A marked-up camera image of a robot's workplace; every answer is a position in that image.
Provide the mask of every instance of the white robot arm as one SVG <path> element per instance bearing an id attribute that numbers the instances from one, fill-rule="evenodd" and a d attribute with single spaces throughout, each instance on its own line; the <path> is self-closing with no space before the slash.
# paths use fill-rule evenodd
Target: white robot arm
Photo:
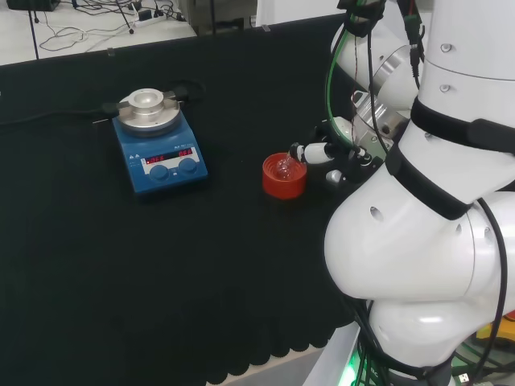
<path id="1" fill-rule="evenodd" d="M 460 122 L 486 120 L 495 122 L 492 137 L 508 133 L 507 142 L 515 133 L 505 127 L 515 126 L 515 51 L 508 49 L 514 15 L 512 0 L 495 7 L 490 0 L 435 0 L 417 125 L 409 123 L 395 155 L 389 154 L 394 162 L 341 204 L 326 231 L 333 280 L 344 293 L 375 301 L 370 323 L 382 349 L 413 367 L 445 362 L 494 318 L 501 268 L 496 237 L 476 203 L 481 197 L 501 226 L 509 278 L 515 274 L 515 194 L 496 193 L 515 179 L 515 157 L 500 144 L 502 136 L 495 148 L 469 132 L 457 138 L 455 131 Z M 393 34 L 376 39 L 377 69 L 404 43 Z M 353 39 L 348 44 L 339 64 L 354 76 Z M 359 40 L 357 51 L 357 80 L 367 88 Z M 380 103 L 396 110 L 413 104 L 417 89 L 408 69 L 394 69 L 398 75 L 377 94 Z M 480 131 L 485 138 L 484 127 Z M 504 312 L 512 310 L 515 280 L 509 280 Z"/>

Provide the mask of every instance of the red cup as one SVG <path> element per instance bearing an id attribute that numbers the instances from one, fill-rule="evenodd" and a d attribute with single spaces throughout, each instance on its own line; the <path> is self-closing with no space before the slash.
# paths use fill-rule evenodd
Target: red cup
<path id="1" fill-rule="evenodd" d="M 263 163 L 263 189 L 278 199 L 295 199 L 306 189 L 306 164 L 295 162 L 292 179 L 278 179 L 277 164 L 286 157 L 286 153 L 269 156 Z"/>

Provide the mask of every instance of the digital display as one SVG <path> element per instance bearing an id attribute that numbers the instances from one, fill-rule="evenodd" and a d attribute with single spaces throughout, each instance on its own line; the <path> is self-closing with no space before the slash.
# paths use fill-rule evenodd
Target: digital display
<path id="1" fill-rule="evenodd" d="M 188 147 L 187 149 L 174 151 L 173 153 L 160 154 L 160 155 L 155 155 L 152 157 L 145 158 L 145 162 L 147 165 L 150 165 L 151 163 L 166 161 L 167 159 L 172 159 L 172 158 L 177 158 L 177 157 L 185 157 L 187 155 L 192 155 L 192 154 L 193 154 L 192 148 Z"/>

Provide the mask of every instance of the table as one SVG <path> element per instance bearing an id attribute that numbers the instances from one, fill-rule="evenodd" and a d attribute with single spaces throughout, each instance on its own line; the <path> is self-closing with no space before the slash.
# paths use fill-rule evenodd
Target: table
<path id="1" fill-rule="evenodd" d="M 1 384 L 215 384 L 351 322 L 323 259 L 344 196 L 311 179 L 282 203 L 261 187 L 265 157 L 323 119 L 340 17 L 0 67 L 3 121 L 201 80 L 184 113 L 210 172 L 140 203 L 109 127 L 2 129 Z M 335 82 L 348 117 L 352 85 Z"/>
<path id="2" fill-rule="evenodd" d="M 143 6 L 153 7 L 153 0 L 143 0 Z M 169 4 L 167 0 L 158 0 L 159 6 Z M 47 27 L 47 20 L 43 12 L 37 13 L 39 23 L 34 24 L 35 37 L 38 44 L 53 36 L 53 32 Z M 121 14 L 100 14 L 90 16 L 73 9 L 72 4 L 67 2 L 60 3 L 52 12 L 47 12 L 48 25 L 55 32 L 59 31 L 59 26 L 79 27 L 83 30 L 100 28 L 102 30 L 113 30 L 124 24 Z M 131 23 L 134 16 L 127 15 L 127 19 Z M 122 27 L 120 35 L 117 35 L 105 42 L 104 36 L 90 35 L 83 43 L 75 44 L 73 47 L 60 51 L 45 51 L 38 48 L 40 58 L 50 58 L 55 56 L 73 55 L 85 52 L 90 49 L 93 51 L 104 51 L 107 47 L 126 47 L 136 44 L 153 43 L 163 40 L 180 39 L 195 36 L 195 32 L 186 22 L 177 22 L 171 18 L 162 22 L 135 28 L 134 34 L 130 35 L 126 27 Z M 97 31 L 101 34 L 109 34 L 111 32 Z M 27 60 L 35 60 L 34 44 L 32 42 L 31 26 L 29 24 L 28 14 L 24 10 L 10 10 L 6 2 L 0 2 L 0 34 L 4 39 L 0 39 L 0 65 L 24 62 Z M 69 35 L 59 39 L 51 40 L 44 47 L 55 50 L 67 47 L 73 43 L 75 36 Z"/>

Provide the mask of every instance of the white floor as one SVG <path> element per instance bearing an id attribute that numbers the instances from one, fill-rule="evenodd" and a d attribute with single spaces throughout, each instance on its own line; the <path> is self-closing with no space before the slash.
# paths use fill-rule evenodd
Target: white floor
<path id="1" fill-rule="evenodd" d="M 169 4 L 164 0 L 157 0 L 161 6 Z M 153 0 L 143 0 L 143 5 L 155 6 Z M 38 44 L 54 35 L 45 22 L 43 12 L 37 13 L 39 24 L 35 24 L 35 37 Z M 113 30 L 125 24 L 121 14 L 101 14 L 90 16 L 73 9 L 72 4 L 60 3 L 53 12 L 46 13 L 48 25 L 56 32 L 62 27 L 78 27 L 82 30 L 99 28 L 102 30 Z M 134 16 L 127 16 L 132 22 Z M 118 35 L 109 38 L 108 35 L 114 32 L 92 31 L 106 36 L 90 35 L 82 43 L 76 43 L 73 47 L 61 51 L 45 51 L 38 47 L 39 58 L 53 56 L 71 55 L 90 51 L 105 50 L 108 47 L 125 47 L 135 44 L 152 43 L 163 40 L 179 39 L 195 36 L 195 32 L 186 22 L 177 22 L 169 18 L 156 24 L 134 28 L 134 33 L 129 34 L 127 27 L 122 27 Z M 79 35 L 68 35 L 58 39 L 52 39 L 43 46 L 48 49 L 59 49 L 71 45 Z M 0 65 L 35 60 L 34 44 L 32 42 L 31 26 L 26 11 L 10 10 L 6 2 L 0 2 Z"/>

